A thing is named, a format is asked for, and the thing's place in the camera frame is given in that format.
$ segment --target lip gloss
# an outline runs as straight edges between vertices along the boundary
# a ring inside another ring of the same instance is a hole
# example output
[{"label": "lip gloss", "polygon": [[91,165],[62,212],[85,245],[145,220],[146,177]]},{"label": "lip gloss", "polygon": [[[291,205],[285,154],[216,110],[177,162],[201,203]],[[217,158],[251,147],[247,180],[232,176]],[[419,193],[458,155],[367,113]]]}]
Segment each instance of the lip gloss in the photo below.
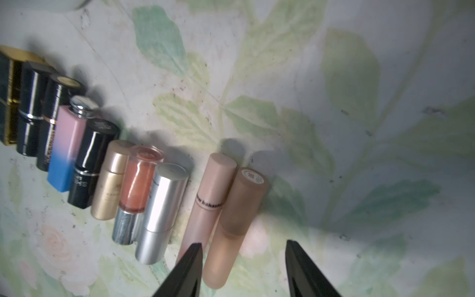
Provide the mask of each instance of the lip gloss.
[{"label": "lip gloss", "polygon": [[115,218],[129,148],[132,146],[134,144],[129,141],[114,140],[107,147],[91,206],[91,215],[96,220]]},{"label": "lip gloss", "polygon": [[181,241],[177,263],[192,243],[201,243],[205,250],[237,166],[232,158],[222,153],[209,155]]},{"label": "lip gloss", "polygon": [[85,209],[91,205],[99,172],[109,143],[120,134],[115,124],[89,119],[77,154],[67,202]]},{"label": "lip gloss", "polygon": [[99,109],[96,102],[84,96],[74,96],[70,103],[59,107],[48,171],[48,182],[60,192],[69,191],[87,120]]},{"label": "lip gloss", "polygon": [[269,182],[251,168],[240,168],[219,217],[203,268],[203,281],[219,289],[228,279],[252,220],[257,214]]},{"label": "lip gloss", "polygon": [[130,148],[112,233],[115,243],[128,245],[137,240],[155,166],[161,162],[163,152],[154,147],[135,145]]}]

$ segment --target beige lip gloss tube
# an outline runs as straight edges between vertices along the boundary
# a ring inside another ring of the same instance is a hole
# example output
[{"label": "beige lip gloss tube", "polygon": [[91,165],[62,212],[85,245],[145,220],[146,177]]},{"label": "beige lip gloss tube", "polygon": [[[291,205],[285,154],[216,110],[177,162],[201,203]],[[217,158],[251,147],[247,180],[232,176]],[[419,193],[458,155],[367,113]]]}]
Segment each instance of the beige lip gloss tube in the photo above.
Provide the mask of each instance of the beige lip gloss tube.
[{"label": "beige lip gloss tube", "polygon": [[269,182],[251,168],[240,168],[219,217],[203,268],[203,281],[219,289],[228,279],[252,220],[257,214]]},{"label": "beige lip gloss tube", "polygon": [[177,263],[192,243],[200,242],[203,250],[206,248],[237,166],[233,159],[221,153],[209,155],[181,241]]}]

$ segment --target gold lipstick case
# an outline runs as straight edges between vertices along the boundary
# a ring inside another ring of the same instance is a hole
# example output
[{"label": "gold lipstick case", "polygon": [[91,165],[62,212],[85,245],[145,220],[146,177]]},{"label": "gold lipstick case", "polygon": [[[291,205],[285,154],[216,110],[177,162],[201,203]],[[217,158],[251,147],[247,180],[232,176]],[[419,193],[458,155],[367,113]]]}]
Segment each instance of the gold lipstick case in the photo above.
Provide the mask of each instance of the gold lipstick case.
[{"label": "gold lipstick case", "polygon": [[17,142],[21,70],[25,61],[46,64],[34,53],[0,45],[0,141],[4,145]]}]

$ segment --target makeup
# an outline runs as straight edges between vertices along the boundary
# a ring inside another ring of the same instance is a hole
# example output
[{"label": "makeup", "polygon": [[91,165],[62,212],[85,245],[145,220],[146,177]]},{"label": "makeup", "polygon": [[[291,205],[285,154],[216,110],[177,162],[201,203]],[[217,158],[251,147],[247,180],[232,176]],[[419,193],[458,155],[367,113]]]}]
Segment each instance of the makeup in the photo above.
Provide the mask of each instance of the makeup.
[{"label": "makeup", "polygon": [[49,76],[56,70],[42,63],[23,62],[18,108],[17,152],[36,157],[41,124],[41,107]]},{"label": "makeup", "polygon": [[70,104],[59,107],[49,163],[48,182],[59,192],[66,192],[71,186],[87,120],[99,109],[96,102],[84,96],[72,97]]},{"label": "makeup", "polygon": [[177,164],[161,163],[155,167],[150,198],[135,250],[135,258],[140,263],[151,265],[163,258],[188,176],[188,172]]},{"label": "makeup", "polygon": [[138,239],[155,166],[161,162],[163,152],[154,147],[130,148],[112,233],[115,243],[128,245]]},{"label": "makeup", "polygon": [[203,250],[206,249],[237,166],[233,159],[224,154],[209,155],[181,241],[177,263],[192,243],[200,242]]},{"label": "makeup", "polygon": [[129,141],[114,140],[107,147],[91,206],[91,215],[97,220],[115,218],[129,148],[132,146],[134,144]]},{"label": "makeup", "polygon": [[45,100],[41,108],[41,121],[38,134],[38,153],[36,166],[42,171],[48,171],[56,119],[61,105],[68,105],[74,95],[84,94],[84,86],[69,77],[52,74],[46,87]]},{"label": "makeup", "polygon": [[34,53],[0,45],[0,141],[4,145],[17,142],[21,70],[25,61],[46,64]]},{"label": "makeup", "polygon": [[87,121],[80,145],[81,148],[74,165],[72,182],[70,183],[67,199],[69,204],[81,209],[91,205],[107,147],[111,141],[119,137],[119,134],[119,127],[109,121],[103,119],[89,119]]},{"label": "makeup", "polygon": [[246,232],[268,188],[267,179],[254,169],[244,167],[237,171],[203,268],[203,281],[211,289],[219,289],[226,284]]}]

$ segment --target black cap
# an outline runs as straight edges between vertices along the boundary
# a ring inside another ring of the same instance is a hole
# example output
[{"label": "black cap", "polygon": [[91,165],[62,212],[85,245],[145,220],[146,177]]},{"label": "black cap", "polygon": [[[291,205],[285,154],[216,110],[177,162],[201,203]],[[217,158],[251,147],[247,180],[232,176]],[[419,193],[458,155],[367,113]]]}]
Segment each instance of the black cap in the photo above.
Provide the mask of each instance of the black cap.
[{"label": "black cap", "polygon": [[59,74],[50,75],[41,114],[56,120],[59,106],[69,105],[74,95],[83,95],[85,90],[84,85],[75,79]]},{"label": "black cap", "polygon": [[45,99],[49,76],[57,71],[46,64],[23,62],[19,113],[23,117],[41,117],[41,105]]},{"label": "black cap", "polygon": [[107,146],[119,137],[120,129],[103,119],[87,120],[81,148],[77,154],[76,168],[88,173],[99,173]]}]

